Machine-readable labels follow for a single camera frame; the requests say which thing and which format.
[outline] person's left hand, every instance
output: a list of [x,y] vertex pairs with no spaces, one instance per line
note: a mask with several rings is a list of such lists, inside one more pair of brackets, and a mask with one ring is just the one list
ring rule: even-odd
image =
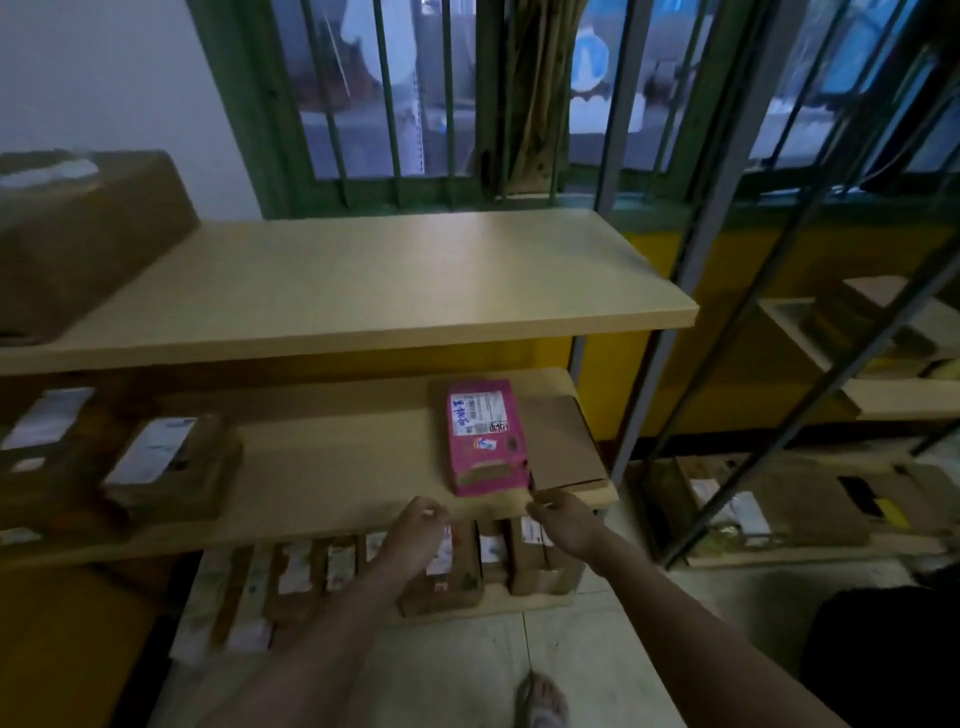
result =
[[405,584],[426,569],[437,554],[448,523],[450,514],[440,503],[415,497],[390,526],[372,565]]

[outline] forearm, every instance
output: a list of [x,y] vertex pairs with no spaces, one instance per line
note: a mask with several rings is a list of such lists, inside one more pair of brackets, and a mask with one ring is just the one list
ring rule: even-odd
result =
[[607,533],[591,565],[610,581],[690,728],[845,725],[636,546]]
[[204,728],[334,725],[380,627],[404,587],[374,568],[328,598],[294,643],[271,654]]

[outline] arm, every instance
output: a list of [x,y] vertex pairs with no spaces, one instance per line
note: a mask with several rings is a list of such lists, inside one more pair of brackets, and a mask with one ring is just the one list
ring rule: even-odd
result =
[[804,686],[687,595],[578,498],[548,493],[530,515],[606,578],[690,728],[842,728]]
[[296,642],[268,656],[204,728],[336,725],[373,639],[407,582],[437,552],[448,521],[439,503],[414,498],[370,569],[327,599]]

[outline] foot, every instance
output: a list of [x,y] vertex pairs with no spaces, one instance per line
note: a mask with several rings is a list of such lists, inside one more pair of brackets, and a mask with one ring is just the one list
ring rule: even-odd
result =
[[567,728],[569,710],[566,698],[553,680],[531,672],[520,690],[518,728]]

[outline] person's right arm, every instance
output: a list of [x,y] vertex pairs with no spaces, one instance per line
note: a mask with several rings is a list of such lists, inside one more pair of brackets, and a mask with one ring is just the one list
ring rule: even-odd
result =
[[554,544],[610,582],[689,728],[847,725],[579,498],[547,491],[538,501],[527,509]]

